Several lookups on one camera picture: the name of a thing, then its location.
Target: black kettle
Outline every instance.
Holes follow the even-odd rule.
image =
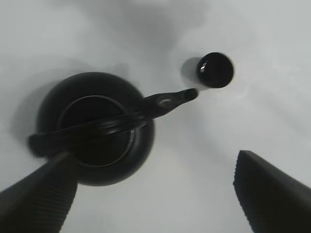
[[[74,154],[79,181],[109,185],[131,176],[154,141],[154,121],[198,96],[196,89],[144,98],[129,82],[107,73],[82,73],[60,82],[39,110],[34,154]]]

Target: white table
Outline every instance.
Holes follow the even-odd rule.
[[[156,120],[131,178],[78,187],[62,233],[250,233],[233,189],[240,149],[311,186],[308,0],[1,0],[0,190],[45,163],[25,141],[56,81],[119,75],[145,95],[195,87],[192,57],[220,51],[226,88]]]

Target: teapot body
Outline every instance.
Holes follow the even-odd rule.
[[[139,108],[142,99],[134,86],[117,76],[98,72],[77,74],[60,82],[46,96],[39,110],[37,131],[52,133],[101,118],[129,114]],[[148,157],[154,134],[154,121],[150,119],[144,127],[71,148],[77,159],[79,181],[109,185],[128,178]]]

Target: teapot spout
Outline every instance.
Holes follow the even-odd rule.
[[[195,88],[179,92],[155,94],[143,99],[140,105],[140,111],[146,117],[157,118],[197,97],[198,91]]]

